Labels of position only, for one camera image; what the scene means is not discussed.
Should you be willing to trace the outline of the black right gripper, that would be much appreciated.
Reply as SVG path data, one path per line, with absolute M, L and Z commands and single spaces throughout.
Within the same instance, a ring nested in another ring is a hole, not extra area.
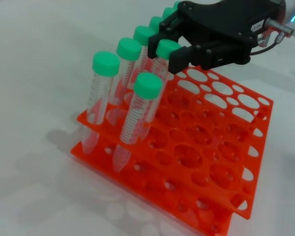
M 170 53 L 169 72 L 177 74 L 190 64 L 202 70 L 247 64 L 250 49 L 258 45 L 258 35 L 267 31 L 266 20 L 276 19 L 281 9 L 281 1 L 273 0 L 223 0 L 214 4 L 182 1 L 178 9 L 165 8 L 162 17 L 151 18 L 148 57 L 157 57 L 161 40 L 178 42 L 179 16 L 184 19 L 182 36 L 192 46 Z

